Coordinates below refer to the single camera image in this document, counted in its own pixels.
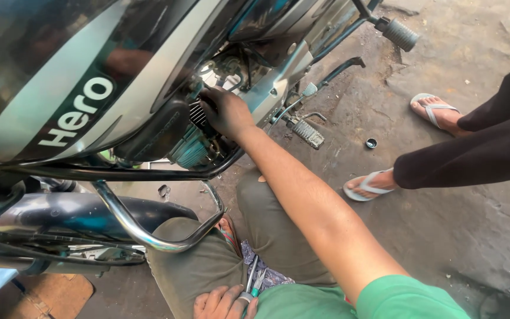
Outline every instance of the concrete floor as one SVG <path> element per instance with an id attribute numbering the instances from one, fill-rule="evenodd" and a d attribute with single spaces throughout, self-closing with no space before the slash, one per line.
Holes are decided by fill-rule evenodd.
<path id="1" fill-rule="evenodd" d="M 319 111 L 328 118 L 319 123 L 327 139 L 322 149 L 309 148 L 282 124 L 273 133 L 275 141 L 336 190 L 350 178 L 391 167 L 403 153 L 452 138 L 410 111 L 408 101 L 416 93 L 438 95 L 468 113 L 496 93 L 510 70 L 510 2 L 386 0 L 375 13 L 399 17 L 420 33 L 416 47 L 405 53 L 372 25 L 359 28 L 304 79 L 316 83 L 353 56 L 362 56 L 367 65 L 344 71 L 301 111 Z M 369 137 L 379 142 L 374 150 L 363 147 Z M 240 237 L 244 226 L 235 185 L 250 167 L 244 157 L 213 180 Z M 116 192 L 158 199 L 162 184 L 124 183 L 116 185 Z M 191 207 L 201 219 L 212 214 L 213 205 L 198 183 L 169 185 L 170 201 Z M 472 317 L 478 317 L 487 295 L 510 290 L 510 182 L 397 190 L 350 205 L 412 276 L 448 291 Z M 120 268 L 90 280 L 96 292 L 79 319 L 97 314 L 103 319 L 172 318 L 147 266 Z"/>

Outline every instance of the forearm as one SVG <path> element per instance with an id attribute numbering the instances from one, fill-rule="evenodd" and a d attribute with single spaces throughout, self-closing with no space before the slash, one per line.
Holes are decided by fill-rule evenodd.
<path id="1" fill-rule="evenodd" d="M 265 132 L 251 129 L 237 142 L 354 304 L 372 280 L 389 274 L 407 275 L 353 209 Z"/>

